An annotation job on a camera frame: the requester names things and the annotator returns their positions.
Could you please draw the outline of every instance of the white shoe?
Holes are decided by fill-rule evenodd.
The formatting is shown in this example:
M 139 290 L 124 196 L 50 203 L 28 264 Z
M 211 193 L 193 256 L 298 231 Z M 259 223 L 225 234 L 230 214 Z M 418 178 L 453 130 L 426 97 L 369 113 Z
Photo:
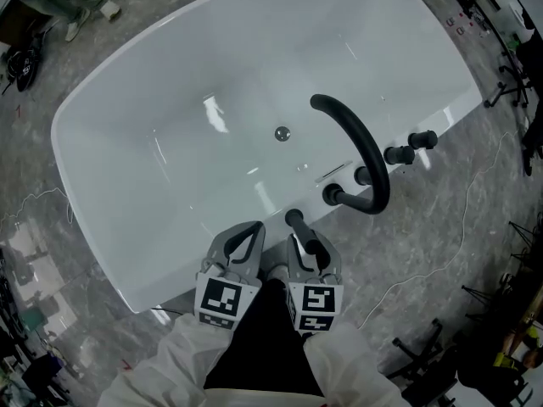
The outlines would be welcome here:
M 67 42 L 72 42 L 76 38 L 81 26 L 85 24 L 85 21 L 88 20 L 88 17 L 90 16 L 90 14 L 91 14 L 90 10 L 83 9 L 79 19 L 77 21 L 74 21 L 73 23 L 68 24 L 68 33 L 66 33 L 66 38 L 65 38 Z
M 120 6 L 117 3 L 108 0 L 102 8 L 100 8 L 100 12 L 107 21 L 113 21 L 120 15 Z
M 273 267 L 266 276 L 266 280 L 270 281 L 271 279 L 278 279 L 282 283 L 285 284 L 285 286 L 288 285 L 290 282 L 290 277 L 288 275 L 288 267 L 286 264 L 279 264 Z

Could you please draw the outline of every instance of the white cable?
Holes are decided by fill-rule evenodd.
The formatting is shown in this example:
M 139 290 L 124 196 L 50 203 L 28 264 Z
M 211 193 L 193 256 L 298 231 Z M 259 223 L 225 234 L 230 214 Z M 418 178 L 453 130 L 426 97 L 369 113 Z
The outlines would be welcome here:
M 498 150 L 496 151 L 495 153 L 495 157 L 494 157 L 494 162 L 492 163 L 492 166 L 489 167 L 487 170 L 480 170 L 479 172 L 477 172 L 475 174 L 475 177 L 472 179 L 471 183 L 469 184 L 469 186 L 467 186 L 467 190 L 466 190 L 466 206 L 464 207 L 464 214 L 462 216 L 462 240 L 460 241 L 460 247 L 458 248 L 458 251 L 455 253 L 455 255 L 452 257 L 451 260 L 449 260 L 449 262 L 447 262 L 447 264 L 444 266 L 444 267 L 441 267 L 441 268 L 437 268 L 435 270 L 432 270 L 430 271 L 427 275 L 415 275 L 413 277 L 410 277 L 409 279 L 403 281 L 403 282 L 398 282 L 398 283 L 395 283 L 394 285 L 392 285 L 389 289 L 387 289 L 387 291 L 383 294 L 383 296 L 381 297 L 381 299 L 379 300 L 379 302 L 373 307 L 373 309 L 370 311 L 369 314 L 367 314 L 367 317 L 366 319 L 364 320 L 364 322 L 360 325 L 360 327 L 358 327 L 358 330 L 361 330 L 362 328 L 364 328 L 364 326 L 366 325 L 367 321 L 370 319 L 370 317 L 372 316 L 373 312 L 375 312 L 375 310 L 381 305 L 381 303 L 385 300 L 385 298 L 387 297 L 387 295 L 389 295 L 390 291 L 392 291 L 395 287 L 399 287 L 400 285 L 405 285 L 406 283 L 409 283 L 411 281 L 414 281 L 415 279 L 428 279 L 429 277 L 431 277 L 432 275 L 434 275 L 435 273 L 439 272 L 439 271 L 445 271 L 449 268 L 449 266 L 452 264 L 452 262 L 456 259 L 456 256 L 458 256 L 458 254 L 460 254 L 460 251 L 462 250 L 462 246 L 464 244 L 464 239 L 466 237 L 466 228 L 465 228 L 465 220 L 466 220 L 466 213 L 467 213 L 467 196 L 469 195 L 469 190 L 471 189 L 472 185 L 474 184 L 475 180 L 478 178 L 479 175 L 484 175 L 485 173 L 487 173 L 489 170 L 493 169 L 494 166 L 495 166 L 495 162 L 498 160 L 498 154 L 500 153 L 500 149 L 501 149 L 501 141 L 503 140 L 503 138 L 507 135 L 511 136 L 511 137 L 515 137 L 517 135 L 518 131 L 515 131 L 514 134 L 511 134 L 509 131 L 506 132 L 503 136 L 501 136 L 500 138 L 500 142 L 498 143 Z
M 12 218 L 17 218 L 19 217 L 19 214 L 21 213 L 21 211 L 25 208 L 25 204 L 26 204 L 26 201 L 30 198 L 34 198 L 34 199 L 39 199 L 41 196 L 44 196 L 48 193 L 52 193 L 52 192 L 59 192 L 60 194 L 62 194 L 66 199 L 68 199 L 68 196 L 66 196 L 66 194 L 60 190 L 60 188 L 58 187 L 55 187 L 53 190 L 46 190 L 45 192 L 41 192 L 40 194 L 38 194 L 37 196 L 34 194 L 34 193 L 31 193 L 29 194 L 26 198 L 23 199 L 23 203 L 20 205 L 20 208 L 19 208 L 19 211 L 17 211 L 16 214 L 8 214 L 8 213 L 5 213 L 3 215 L 3 218 L 0 220 L 0 233 L 2 233 L 2 228 L 3 228 L 3 222 L 6 220 L 6 219 L 12 219 Z M 70 207 L 70 201 L 68 201 L 68 204 L 66 205 L 66 220 L 68 221 L 68 224 L 71 225 L 72 222 L 74 221 L 74 212 L 71 210 L 71 207 Z

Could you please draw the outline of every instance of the black cable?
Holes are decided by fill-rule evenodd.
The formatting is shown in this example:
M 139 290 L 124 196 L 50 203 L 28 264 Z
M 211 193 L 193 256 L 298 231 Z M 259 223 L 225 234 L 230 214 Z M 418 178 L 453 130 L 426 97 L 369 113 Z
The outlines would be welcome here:
M 178 310 L 173 309 L 166 309 L 166 308 L 151 308 L 152 310 L 163 310 L 164 312 L 171 312 L 172 314 L 178 314 L 178 315 L 185 315 L 182 312 L 179 312 Z

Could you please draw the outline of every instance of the black pants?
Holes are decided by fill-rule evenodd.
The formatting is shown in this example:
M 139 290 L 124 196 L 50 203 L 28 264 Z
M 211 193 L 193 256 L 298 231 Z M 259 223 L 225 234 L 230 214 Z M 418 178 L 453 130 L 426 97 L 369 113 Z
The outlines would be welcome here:
M 204 387 L 322 396 L 290 320 L 281 281 L 264 284 Z
M 543 105 L 541 101 L 537 105 L 535 117 L 528 131 L 523 138 L 523 144 L 528 150 L 530 156 L 533 156 L 535 150 L 543 145 Z

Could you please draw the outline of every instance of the white sleeve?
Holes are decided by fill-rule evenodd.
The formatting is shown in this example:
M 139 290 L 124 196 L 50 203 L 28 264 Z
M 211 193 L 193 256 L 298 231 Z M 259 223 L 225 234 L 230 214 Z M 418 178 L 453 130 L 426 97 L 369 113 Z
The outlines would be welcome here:
M 159 343 L 158 354 L 123 372 L 100 397 L 98 407 L 198 406 L 205 401 L 207 374 L 226 351 L 233 333 L 200 324 L 194 315 L 177 318 Z
M 351 324 L 310 337 L 304 350 L 328 404 L 409 407 L 394 383 L 378 372 L 366 340 Z

